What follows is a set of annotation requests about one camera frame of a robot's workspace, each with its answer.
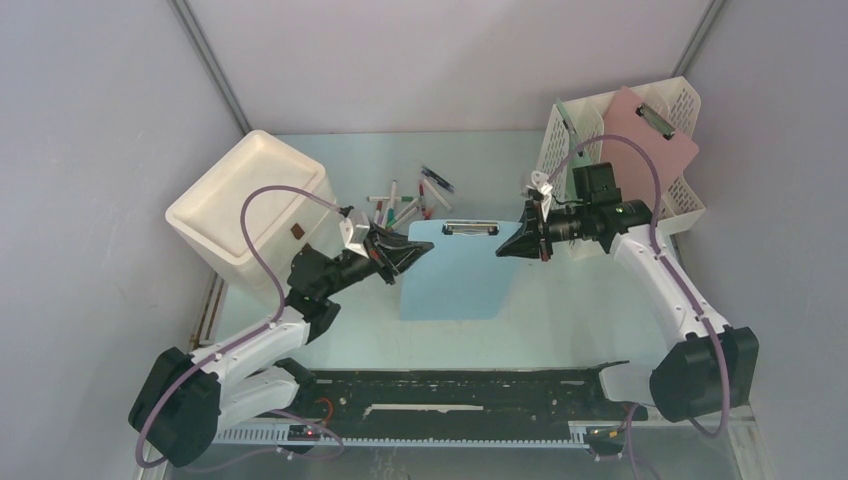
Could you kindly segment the white marker teal tip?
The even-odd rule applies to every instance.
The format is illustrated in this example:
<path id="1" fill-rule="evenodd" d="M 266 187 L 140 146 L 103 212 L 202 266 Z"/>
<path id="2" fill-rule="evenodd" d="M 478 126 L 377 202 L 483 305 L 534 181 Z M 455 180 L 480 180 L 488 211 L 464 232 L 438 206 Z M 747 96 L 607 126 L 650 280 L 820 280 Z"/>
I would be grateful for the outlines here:
<path id="1" fill-rule="evenodd" d="M 387 201 L 387 213 L 392 213 L 394 211 L 395 204 L 396 204 L 396 197 L 397 197 L 397 185 L 398 185 L 398 182 L 395 179 L 393 179 L 391 184 L 390 184 L 390 194 L 388 196 L 388 201 Z"/>

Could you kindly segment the blue clipboard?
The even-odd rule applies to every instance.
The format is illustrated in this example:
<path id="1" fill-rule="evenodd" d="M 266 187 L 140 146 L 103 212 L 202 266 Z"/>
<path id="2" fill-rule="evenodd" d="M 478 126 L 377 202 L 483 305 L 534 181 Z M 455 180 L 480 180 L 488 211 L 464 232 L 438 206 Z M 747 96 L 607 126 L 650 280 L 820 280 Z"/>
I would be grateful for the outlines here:
<path id="1" fill-rule="evenodd" d="M 402 278 L 402 321 L 491 320 L 498 316 L 521 260 L 496 250 L 519 230 L 518 222 L 422 220 L 408 238 L 433 248 Z"/>

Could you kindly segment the white marker green tip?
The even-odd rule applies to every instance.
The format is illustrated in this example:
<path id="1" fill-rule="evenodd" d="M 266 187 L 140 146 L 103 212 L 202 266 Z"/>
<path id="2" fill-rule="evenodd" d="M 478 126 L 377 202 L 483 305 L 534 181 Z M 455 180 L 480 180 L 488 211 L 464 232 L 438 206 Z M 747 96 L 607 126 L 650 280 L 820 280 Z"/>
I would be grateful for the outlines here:
<path id="1" fill-rule="evenodd" d="M 392 228 L 395 224 L 398 224 L 402 219 L 408 217 L 410 214 L 414 214 L 418 209 L 419 199 L 413 198 L 412 201 L 399 212 L 396 212 L 392 219 L 387 223 L 389 228 Z"/>

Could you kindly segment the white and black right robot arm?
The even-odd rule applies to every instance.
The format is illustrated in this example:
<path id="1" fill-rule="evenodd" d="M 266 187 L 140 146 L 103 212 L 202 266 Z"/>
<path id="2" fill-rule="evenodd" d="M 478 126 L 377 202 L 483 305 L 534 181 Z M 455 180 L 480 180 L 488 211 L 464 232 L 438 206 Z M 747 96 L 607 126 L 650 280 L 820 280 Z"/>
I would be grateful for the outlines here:
<path id="1" fill-rule="evenodd" d="M 548 175 L 532 172 L 520 227 L 497 256 L 548 261 L 559 242 L 598 244 L 642 285 L 668 348 L 655 366 L 602 368 L 581 392 L 585 411 L 606 418 L 622 402 L 639 403 L 679 422 L 748 404 L 760 348 L 754 332 L 732 327 L 698 291 L 660 241 L 651 209 L 623 200 L 611 164 L 579 167 L 574 179 L 576 202 L 554 208 Z"/>

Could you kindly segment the pink clipboard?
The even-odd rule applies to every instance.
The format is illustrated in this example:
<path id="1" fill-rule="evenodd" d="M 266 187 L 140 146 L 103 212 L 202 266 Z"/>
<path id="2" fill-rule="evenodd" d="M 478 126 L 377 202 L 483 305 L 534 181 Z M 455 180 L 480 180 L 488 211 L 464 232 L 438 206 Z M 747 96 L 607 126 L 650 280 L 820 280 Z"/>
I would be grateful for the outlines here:
<path id="1" fill-rule="evenodd" d="M 699 147 L 672 121 L 668 101 L 653 88 L 645 95 L 620 88 L 603 115 L 604 132 L 635 143 L 652 160 L 647 163 L 634 147 L 604 140 L 601 161 L 613 166 L 622 198 L 641 200 L 652 208 L 694 160 Z"/>

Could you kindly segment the white perforated file organizer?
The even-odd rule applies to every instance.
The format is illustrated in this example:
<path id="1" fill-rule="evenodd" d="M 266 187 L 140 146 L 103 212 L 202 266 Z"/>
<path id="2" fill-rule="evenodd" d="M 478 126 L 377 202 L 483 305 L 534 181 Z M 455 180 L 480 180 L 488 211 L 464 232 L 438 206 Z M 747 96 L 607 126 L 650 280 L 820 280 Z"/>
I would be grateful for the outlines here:
<path id="1" fill-rule="evenodd" d="M 609 162 L 626 200 L 660 208 L 659 232 L 690 230 L 706 207 L 683 177 L 698 147 L 692 139 L 701 107 L 682 76 L 579 99 L 555 101 L 537 170 L 556 199 L 576 197 L 574 172 Z"/>

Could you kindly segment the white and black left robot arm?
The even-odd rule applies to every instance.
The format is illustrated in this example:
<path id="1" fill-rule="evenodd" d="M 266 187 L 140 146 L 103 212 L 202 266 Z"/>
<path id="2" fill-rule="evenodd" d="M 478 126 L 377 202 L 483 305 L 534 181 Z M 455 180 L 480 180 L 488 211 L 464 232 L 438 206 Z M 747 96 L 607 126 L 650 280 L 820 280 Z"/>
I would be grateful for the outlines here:
<path id="1" fill-rule="evenodd" d="M 302 250 L 292 260 L 284 300 L 268 319 L 210 347 L 162 352 L 128 415 L 139 434 L 138 465 L 185 467 L 220 431 L 244 420 L 282 409 L 297 417 L 311 412 L 316 390 L 303 381 L 306 370 L 281 366 L 283 357 L 330 328 L 340 311 L 333 295 L 371 275 L 393 284 L 434 245 L 373 226 L 364 247 L 335 257 Z"/>

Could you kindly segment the white drawer cabinet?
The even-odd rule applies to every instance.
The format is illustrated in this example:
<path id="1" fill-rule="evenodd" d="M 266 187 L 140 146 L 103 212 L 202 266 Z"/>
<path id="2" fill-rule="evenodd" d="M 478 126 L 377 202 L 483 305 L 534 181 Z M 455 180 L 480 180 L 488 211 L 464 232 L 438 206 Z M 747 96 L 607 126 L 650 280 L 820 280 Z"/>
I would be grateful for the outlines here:
<path id="1" fill-rule="evenodd" d="M 323 165 L 254 130 L 165 213 L 171 227 L 227 283 L 274 306 L 278 293 L 261 262 L 284 282 L 294 256 L 340 252 L 340 217 Z"/>

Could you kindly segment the white marker brown tip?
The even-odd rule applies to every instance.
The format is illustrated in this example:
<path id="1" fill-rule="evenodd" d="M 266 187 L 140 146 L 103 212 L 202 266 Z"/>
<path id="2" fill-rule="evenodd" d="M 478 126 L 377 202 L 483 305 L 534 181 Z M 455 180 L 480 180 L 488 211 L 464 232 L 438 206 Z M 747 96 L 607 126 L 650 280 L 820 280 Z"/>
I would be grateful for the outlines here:
<path id="1" fill-rule="evenodd" d="M 395 219 L 395 221 L 390 226 L 391 230 L 399 229 L 405 222 L 411 220 L 416 214 L 419 213 L 419 208 L 414 207 L 405 210 L 399 217 Z"/>

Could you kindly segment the white marker green cap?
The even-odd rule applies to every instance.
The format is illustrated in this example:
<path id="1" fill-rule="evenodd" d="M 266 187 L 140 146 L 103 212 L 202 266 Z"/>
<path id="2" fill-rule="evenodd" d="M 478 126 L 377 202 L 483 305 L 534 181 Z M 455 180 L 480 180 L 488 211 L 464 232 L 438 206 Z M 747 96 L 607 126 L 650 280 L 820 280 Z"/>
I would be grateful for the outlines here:
<path id="1" fill-rule="evenodd" d="M 368 196 L 367 197 L 367 201 L 369 201 L 369 202 L 378 202 L 378 203 L 383 202 L 386 205 L 388 203 L 391 203 L 391 202 L 397 203 L 397 202 L 402 201 L 402 200 L 403 200 L 402 196 Z"/>

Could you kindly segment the white chalk stick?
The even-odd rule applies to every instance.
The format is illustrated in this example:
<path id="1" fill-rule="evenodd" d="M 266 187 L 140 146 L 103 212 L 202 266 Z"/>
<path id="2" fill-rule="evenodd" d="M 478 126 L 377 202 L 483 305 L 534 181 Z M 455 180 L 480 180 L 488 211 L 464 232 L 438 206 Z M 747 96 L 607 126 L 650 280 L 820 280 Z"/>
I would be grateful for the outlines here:
<path id="1" fill-rule="evenodd" d="M 442 205 L 447 211 L 452 211 L 452 205 L 446 200 L 446 198 L 436 189 L 436 187 L 427 179 L 421 180 L 422 185 L 436 198 L 440 205 Z"/>

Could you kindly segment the green clipboard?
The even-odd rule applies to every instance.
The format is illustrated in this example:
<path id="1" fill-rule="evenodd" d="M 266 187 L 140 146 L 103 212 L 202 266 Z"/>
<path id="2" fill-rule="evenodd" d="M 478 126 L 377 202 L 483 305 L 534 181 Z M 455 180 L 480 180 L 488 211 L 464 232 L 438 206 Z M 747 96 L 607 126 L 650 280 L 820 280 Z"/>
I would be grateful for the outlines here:
<path id="1" fill-rule="evenodd" d="M 563 102 L 557 98 L 554 106 L 567 136 L 564 153 L 570 153 L 576 145 L 597 133 L 600 116 L 590 101 L 578 99 Z"/>

